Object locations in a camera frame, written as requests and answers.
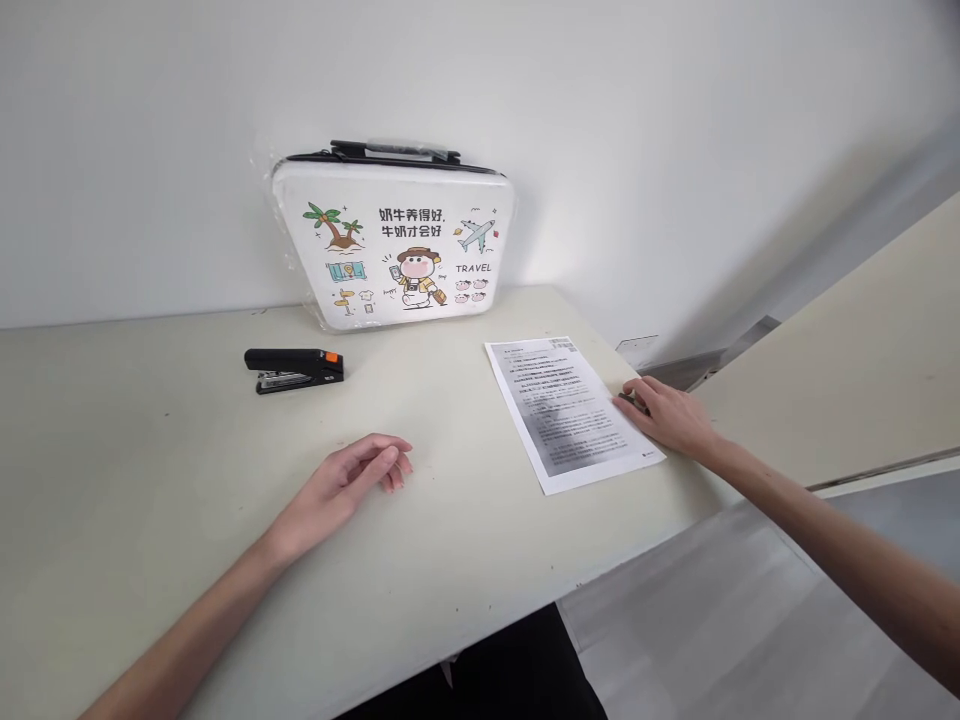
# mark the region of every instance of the black stapler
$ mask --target black stapler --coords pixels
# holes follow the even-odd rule
[[[261,350],[243,355],[250,370],[258,370],[257,395],[343,382],[343,355],[325,350]]]

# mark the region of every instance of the palm tree illustration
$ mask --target palm tree illustration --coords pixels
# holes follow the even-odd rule
[[[360,243],[353,239],[353,233],[355,230],[359,230],[363,225],[358,225],[357,221],[354,220],[352,223],[343,223],[343,227],[347,230],[347,234],[341,235],[340,228],[337,225],[340,224],[340,220],[337,218],[340,216],[339,210],[321,210],[312,202],[308,202],[307,205],[310,206],[312,212],[306,212],[303,214],[308,220],[316,220],[313,224],[315,228],[320,227],[321,225],[326,225],[330,232],[333,233],[333,239],[330,241],[330,244],[327,245],[329,250],[332,247],[335,247],[339,250],[346,250],[348,248],[356,245],[357,247],[363,247]]]

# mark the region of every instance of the paper document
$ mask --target paper document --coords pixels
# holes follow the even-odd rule
[[[611,402],[570,338],[486,343],[486,348],[544,494],[664,459]]]

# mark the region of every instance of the plastic wrap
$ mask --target plastic wrap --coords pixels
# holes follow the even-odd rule
[[[329,331],[473,315],[496,296],[516,202],[493,170],[422,143],[253,158],[303,303]]]

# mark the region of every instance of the airplane illustration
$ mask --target airplane illustration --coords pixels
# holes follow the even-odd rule
[[[463,251],[467,251],[467,246],[472,243],[474,240],[480,241],[480,252],[483,252],[483,246],[487,244],[487,233],[490,232],[490,228],[493,227],[495,221],[491,220],[486,222],[483,225],[476,225],[469,220],[461,220],[461,223],[467,230],[473,230],[469,236],[463,238],[462,240],[457,240],[460,243],[460,246],[463,248]]]

